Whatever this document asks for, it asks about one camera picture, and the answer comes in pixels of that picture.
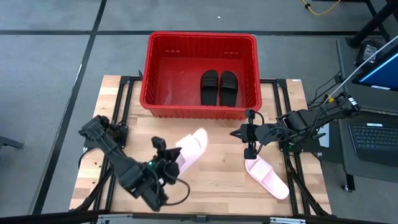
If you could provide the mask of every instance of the gray floor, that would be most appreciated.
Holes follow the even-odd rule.
[[[383,0],[374,0],[379,10]],[[1,29],[91,30],[100,0],[0,1]],[[332,2],[313,2],[322,11]],[[371,14],[365,4],[343,2],[314,16],[300,0],[110,1],[100,30],[359,30]],[[384,23],[390,35],[397,22]],[[137,75],[145,64],[146,35],[97,36],[54,174],[44,212],[66,211],[83,139],[103,75]],[[264,78],[300,78],[307,99],[338,70],[335,37],[257,36]],[[0,35],[0,135],[24,141],[23,151],[0,151],[0,217],[26,214],[60,124],[88,36]],[[340,165],[324,163],[331,208],[345,218],[394,223],[398,184],[355,177],[357,191],[340,189]],[[157,221],[145,220],[141,223]],[[112,223],[125,223],[125,220]]]

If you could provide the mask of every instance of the yellow cable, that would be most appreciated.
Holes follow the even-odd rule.
[[[309,6],[308,7],[308,9],[312,12],[312,14],[314,14],[314,15],[316,15],[316,16],[322,16],[322,15],[324,15],[324,14],[326,14],[326,13],[328,13],[330,10],[332,10],[337,4],[339,4],[341,2],[341,0],[338,0],[334,5],[332,5],[332,7],[331,8],[329,8],[328,10],[326,10],[325,12],[322,12],[322,13],[316,13],[316,12],[314,12],[312,9],[311,9],[311,7]]]

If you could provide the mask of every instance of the wooden table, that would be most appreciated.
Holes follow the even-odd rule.
[[[112,117],[120,78],[121,76],[104,76],[94,115]],[[287,80],[287,89],[292,110],[307,108],[300,80]],[[189,198],[180,205],[162,207],[160,213],[252,216],[292,214],[289,198],[277,200],[247,174],[244,168],[245,144],[229,133],[247,121],[155,118],[149,110],[140,105],[140,92],[141,82],[134,82],[127,119],[129,136],[124,148],[127,156],[141,162],[149,161],[156,154],[150,141],[153,136],[164,138],[168,147],[173,147],[179,139],[200,127],[205,128],[209,135],[209,145],[204,155],[181,176],[181,179],[191,186]],[[279,92],[282,110],[285,113],[282,90]],[[277,113],[272,85],[261,84],[261,93],[262,108],[259,112],[264,115],[266,123],[275,123]],[[124,88],[121,110],[124,108],[126,94],[127,88]],[[260,156],[270,163],[277,175],[287,183],[283,154],[279,151],[278,143],[272,142],[263,147]],[[100,150],[93,150],[83,158],[70,208],[79,206],[93,190],[100,176],[102,160],[103,153]],[[319,161],[309,153],[301,153],[301,160],[306,186],[323,209],[330,213]],[[170,198],[169,203],[179,201],[187,192],[186,186],[180,183],[165,186],[165,191]],[[106,185],[101,208],[104,208],[107,192]],[[295,193],[299,211],[303,212],[300,190],[297,186]],[[113,212],[153,212],[143,199],[134,199],[119,184],[115,186],[113,197],[111,206]]]

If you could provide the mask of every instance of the monitor screen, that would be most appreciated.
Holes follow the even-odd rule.
[[[398,89],[398,53],[373,68],[367,75],[359,77],[358,82],[385,90]]]

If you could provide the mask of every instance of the blue screen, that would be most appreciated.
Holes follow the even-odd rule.
[[[398,54],[375,68],[359,82],[386,88],[398,88]]]

